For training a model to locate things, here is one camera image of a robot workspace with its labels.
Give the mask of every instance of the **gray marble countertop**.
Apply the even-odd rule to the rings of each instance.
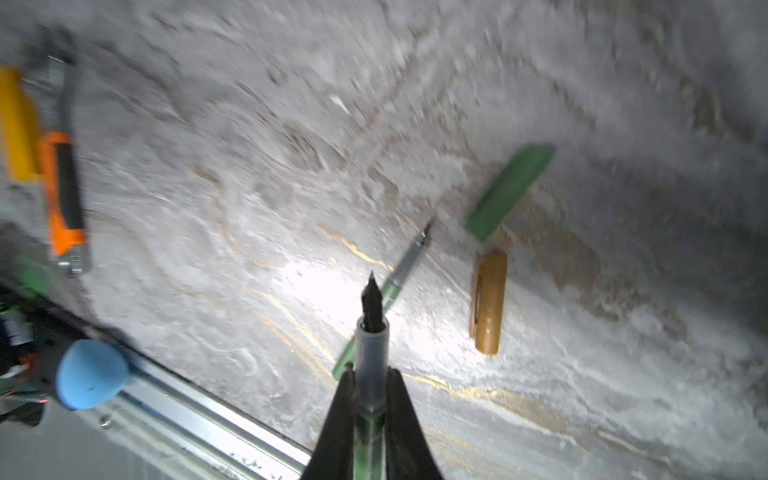
[[[78,35],[88,311],[314,446],[368,273],[446,478],[765,478],[768,8],[757,0],[5,0]],[[556,157],[486,245],[464,213]],[[45,240],[37,187],[0,218]],[[468,337],[509,256],[497,356]]]

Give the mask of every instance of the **green pen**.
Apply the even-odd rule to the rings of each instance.
[[[397,267],[393,270],[392,275],[382,285],[382,314],[386,315],[387,311],[395,304],[397,296],[402,291],[403,286],[406,284],[406,280],[411,275],[413,267],[419,261],[422,253],[429,246],[429,229],[432,228],[432,224],[435,219],[432,218],[424,227],[424,230],[416,235],[413,239],[411,247],[408,249],[405,255],[402,256]],[[355,336],[349,339],[349,342],[344,347],[344,351],[339,357],[339,361],[333,367],[333,378],[338,381],[341,379],[341,375],[346,370],[346,366],[355,362]]]

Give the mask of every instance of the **black nib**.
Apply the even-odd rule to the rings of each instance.
[[[424,230],[421,231],[419,235],[422,236],[422,239],[419,241],[421,245],[427,245],[429,241],[431,240],[429,237],[429,230],[432,228],[432,225],[435,224],[435,218],[432,217],[429,219],[429,222],[427,222],[426,227],[424,227]]]
[[[382,293],[376,285],[376,279],[368,279],[366,289],[362,291],[362,329],[369,333],[384,330],[384,314],[382,313]]]

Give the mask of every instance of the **pen clip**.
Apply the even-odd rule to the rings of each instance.
[[[482,295],[482,270],[484,260],[480,260],[475,271],[475,280],[472,284],[472,311],[470,312],[469,338],[474,339],[478,329],[478,317],[480,315],[480,296]]]

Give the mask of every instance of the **brown pen cap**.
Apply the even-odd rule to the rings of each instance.
[[[469,326],[469,336],[475,339],[475,347],[485,355],[498,353],[506,286],[507,254],[492,250],[480,260],[475,273]]]

